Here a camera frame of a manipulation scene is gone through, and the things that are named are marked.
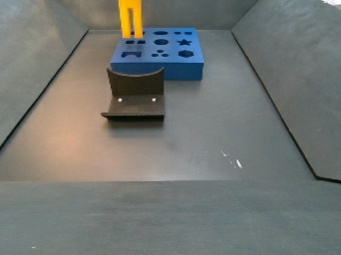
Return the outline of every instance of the blue shape sorter block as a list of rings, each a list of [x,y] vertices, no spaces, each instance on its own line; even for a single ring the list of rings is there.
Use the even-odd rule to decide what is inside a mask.
[[[128,75],[164,68],[165,80],[200,80],[203,57],[192,28],[145,28],[141,39],[120,39],[110,68]]]

